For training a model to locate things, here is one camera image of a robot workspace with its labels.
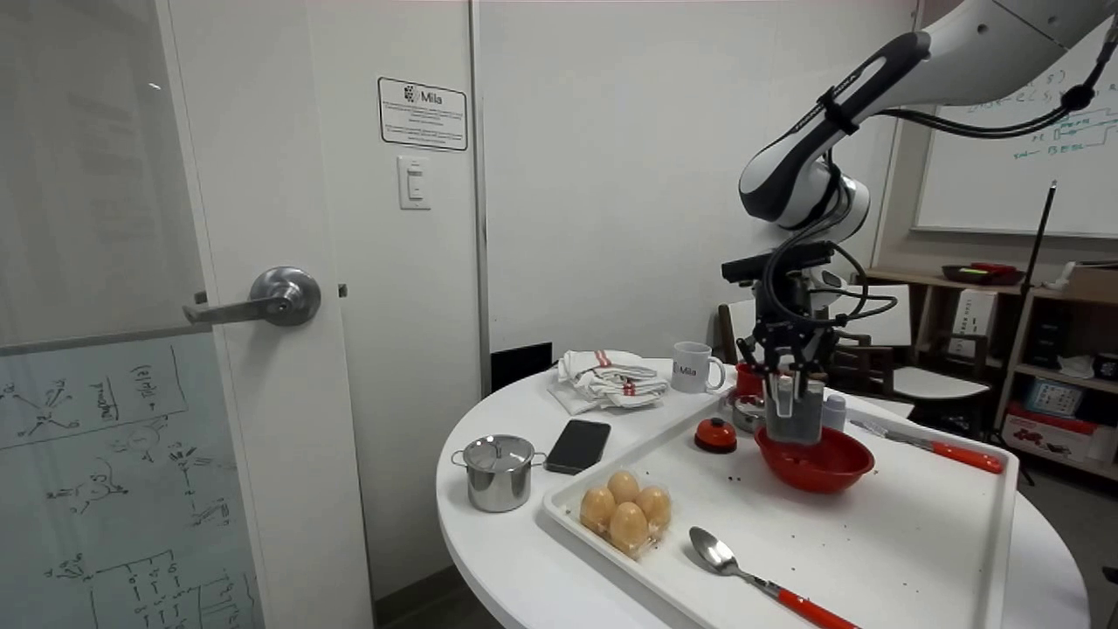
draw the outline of silver cup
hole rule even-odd
[[[532,497],[532,443],[512,432],[488,432],[455,449],[463,467],[469,503],[484,512],[518,511]]]

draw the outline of red handle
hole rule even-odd
[[[939,458],[993,471],[993,476],[1006,471],[1006,462],[1000,454],[973,449],[973,447],[964,447],[964,443],[935,441],[935,443],[928,443],[928,449],[935,449]]]
[[[786,604],[789,610],[795,610],[800,619],[808,619],[810,625],[822,629],[857,629],[848,619],[800,598],[795,591],[777,585],[777,602]]]

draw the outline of metal spoon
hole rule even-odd
[[[761,578],[756,574],[745,574],[732,559],[732,547],[727,541],[720,541],[715,535],[710,535],[706,526],[693,526],[693,547],[700,554],[700,562],[710,569],[710,574],[720,574],[720,575],[739,575],[745,582],[758,585],[761,594],[767,594],[772,602],[780,602],[782,606],[795,610],[800,619],[808,619],[810,625],[822,625],[822,629],[857,629],[848,619],[772,582],[772,578]]]

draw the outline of red bowl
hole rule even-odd
[[[873,467],[873,449],[866,449],[857,437],[828,426],[813,447],[777,443],[765,429],[758,429],[756,441],[765,454],[767,471],[805,493],[845,493]]]

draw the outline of white door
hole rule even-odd
[[[0,0],[3,629],[373,625],[294,10]],[[268,266],[306,324],[184,324]]]

